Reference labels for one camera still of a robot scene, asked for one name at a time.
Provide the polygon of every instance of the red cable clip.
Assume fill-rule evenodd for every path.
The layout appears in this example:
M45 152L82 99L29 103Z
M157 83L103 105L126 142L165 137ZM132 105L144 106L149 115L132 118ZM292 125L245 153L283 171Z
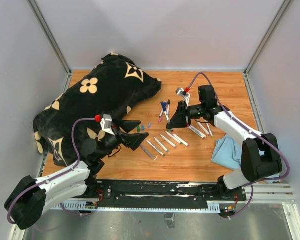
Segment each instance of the red cable clip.
M96 122L100 123L102 118L101 118L100 115L96 115L96 116L94 117L94 119L95 119Z

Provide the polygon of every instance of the blue cloth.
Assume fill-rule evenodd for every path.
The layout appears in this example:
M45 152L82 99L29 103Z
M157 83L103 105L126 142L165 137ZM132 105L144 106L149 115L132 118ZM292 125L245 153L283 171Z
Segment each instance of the blue cloth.
M235 142L228 134L216 141L216 146L212 155L212 162L227 169L236 170L241 165L242 147Z

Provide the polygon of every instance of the blue marker cap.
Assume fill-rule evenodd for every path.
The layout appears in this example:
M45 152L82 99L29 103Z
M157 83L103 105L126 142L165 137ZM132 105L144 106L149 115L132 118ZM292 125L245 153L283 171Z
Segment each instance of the blue marker cap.
M162 106L163 111L166 112L167 111L167 108L166 108L167 103L162 101L161 106Z

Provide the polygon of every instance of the wooden table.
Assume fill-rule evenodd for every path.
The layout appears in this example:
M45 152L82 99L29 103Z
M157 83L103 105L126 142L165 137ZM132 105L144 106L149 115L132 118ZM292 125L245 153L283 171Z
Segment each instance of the wooden table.
M78 70L73 74L70 87L83 79L89 71ZM178 87L186 88L196 72L184 71L149 71L153 78L162 80L161 91L152 99L146 100L136 106L125 118L127 120L141 120L146 132L150 133L147 138L156 146L154 137L163 139L160 134L166 135L167 120L164 118L158 122L162 109L160 102L171 100L170 116L172 117L177 109L178 102L182 100L177 96ZM243 122L256 129L256 123L246 90L245 82L240 72L208 72L207 76L213 83L215 91L219 95L221 102ZM199 104L198 86L208 84L203 76L200 76L191 88L190 105ZM200 128L196 122L193 126ZM200 181L216 182L218 177L231 172L231 170L211 162L212 154L216 146L216 140L225 136L225 133L212 127L214 137L202 139L190 129L175 129L179 137L189 143L189 147L177 145L173 148L168 143L165 146L169 153L153 161L141 148L136 151L122 147L121 151L112 158L104 158L105 166L98 174L100 179L121 179L121 180L161 180L161 181ZM157 152L146 142L142 144L150 153L157 156ZM51 154L44 170L44 176L62 169L55 166Z

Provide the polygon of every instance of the gray wall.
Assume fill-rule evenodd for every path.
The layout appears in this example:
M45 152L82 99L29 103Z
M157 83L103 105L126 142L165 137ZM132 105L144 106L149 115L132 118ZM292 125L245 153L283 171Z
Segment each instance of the gray wall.
M0 1L0 240L12 227L7 197L43 160L33 119L59 96L66 77L27 1Z
M293 2L250 73L263 125L291 164L300 213L300 0Z
M109 52L152 70L243 70L283 0L37 0L70 67Z

